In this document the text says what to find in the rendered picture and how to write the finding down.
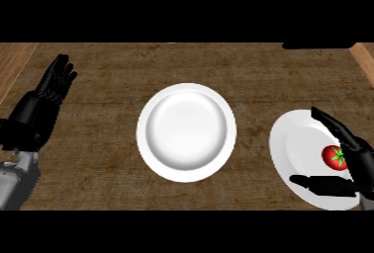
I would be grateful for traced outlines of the red tomato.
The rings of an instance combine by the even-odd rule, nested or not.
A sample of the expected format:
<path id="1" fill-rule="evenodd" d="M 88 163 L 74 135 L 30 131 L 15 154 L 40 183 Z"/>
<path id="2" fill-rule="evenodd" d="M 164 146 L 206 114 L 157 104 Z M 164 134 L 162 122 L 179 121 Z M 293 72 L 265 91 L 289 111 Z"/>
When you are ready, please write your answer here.
<path id="1" fill-rule="evenodd" d="M 330 145 L 323 149 L 321 159 L 327 167 L 336 171 L 348 169 L 343 151 L 337 145 Z"/>

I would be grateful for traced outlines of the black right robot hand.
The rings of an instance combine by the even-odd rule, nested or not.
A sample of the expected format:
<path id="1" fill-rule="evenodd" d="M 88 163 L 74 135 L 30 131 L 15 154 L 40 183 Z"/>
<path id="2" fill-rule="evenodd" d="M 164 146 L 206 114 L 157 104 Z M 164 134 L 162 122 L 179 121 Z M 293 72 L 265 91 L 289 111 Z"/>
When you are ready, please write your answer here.
<path id="1" fill-rule="evenodd" d="M 352 179 L 339 176 L 293 175 L 290 181 L 318 196 L 354 198 L 360 193 L 367 200 L 374 201 L 374 148 L 351 132 L 345 124 L 317 107 L 312 107 L 312 118 L 324 124 L 339 139 Z"/>

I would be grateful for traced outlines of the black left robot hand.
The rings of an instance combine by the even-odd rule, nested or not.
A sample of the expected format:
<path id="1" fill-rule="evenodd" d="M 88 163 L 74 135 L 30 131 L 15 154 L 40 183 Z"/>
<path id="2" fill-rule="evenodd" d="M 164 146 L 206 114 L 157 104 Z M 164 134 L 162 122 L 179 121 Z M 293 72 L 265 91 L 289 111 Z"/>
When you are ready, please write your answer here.
<path id="1" fill-rule="evenodd" d="M 0 119 L 0 146 L 6 151 L 39 152 L 55 129 L 61 105 L 77 72 L 60 54 L 39 86 L 23 97 L 8 119 Z"/>

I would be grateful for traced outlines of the white oval plate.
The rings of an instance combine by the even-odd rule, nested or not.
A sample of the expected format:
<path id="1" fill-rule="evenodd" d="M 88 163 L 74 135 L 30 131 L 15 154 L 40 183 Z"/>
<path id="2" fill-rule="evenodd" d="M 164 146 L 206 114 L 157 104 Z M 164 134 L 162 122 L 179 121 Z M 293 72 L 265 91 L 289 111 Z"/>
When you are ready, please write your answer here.
<path id="1" fill-rule="evenodd" d="M 237 122 L 228 102 L 209 87 L 182 83 L 150 99 L 138 120 L 139 153 L 167 180 L 210 177 L 234 151 Z"/>
<path id="2" fill-rule="evenodd" d="M 321 152 L 330 145 L 339 146 L 339 139 L 312 118 L 311 110 L 293 110 L 280 116 L 269 137 L 271 156 L 280 176 L 308 203 L 329 211 L 346 211 L 360 205 L 360 197 L 318 196 L 290 181 L 293 175 L 339 176 L 351 179 L 348 170 L 333 170 L 323 161 Z"/>

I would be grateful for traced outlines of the black appliance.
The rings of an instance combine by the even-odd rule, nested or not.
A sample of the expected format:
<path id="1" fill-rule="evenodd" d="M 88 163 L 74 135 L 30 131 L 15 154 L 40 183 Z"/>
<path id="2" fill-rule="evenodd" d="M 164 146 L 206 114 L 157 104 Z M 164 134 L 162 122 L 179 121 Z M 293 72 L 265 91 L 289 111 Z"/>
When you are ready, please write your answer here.
<path id="1" fill-rule="evenodd" d="M 284 42 L 284 49 L 342 49 L 352 48 L 357 42 Z"/>

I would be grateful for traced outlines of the brown placemat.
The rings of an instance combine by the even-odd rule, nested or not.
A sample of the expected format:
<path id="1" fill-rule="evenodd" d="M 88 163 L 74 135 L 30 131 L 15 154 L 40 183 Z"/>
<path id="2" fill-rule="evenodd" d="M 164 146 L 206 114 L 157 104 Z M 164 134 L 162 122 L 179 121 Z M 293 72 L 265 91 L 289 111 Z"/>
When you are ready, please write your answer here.
<path id="1" fill-rule="evenodd" d="M 345 49 L 286 50 L 277 43 L 43 43 L 8 92 L 0 118 L 61 53 L 77 78 L 40 152 L 42 179 L 28 210 L 306 210 L 311 204 L 284 184 L 269 156 L 278 116 L 320 108 L 374 144 L 374 87 Z M 154 94 L 185 82 L 225 98 L 238 131 L 219 172 L 181 184 L 147 166 L 135 132 Z"/>

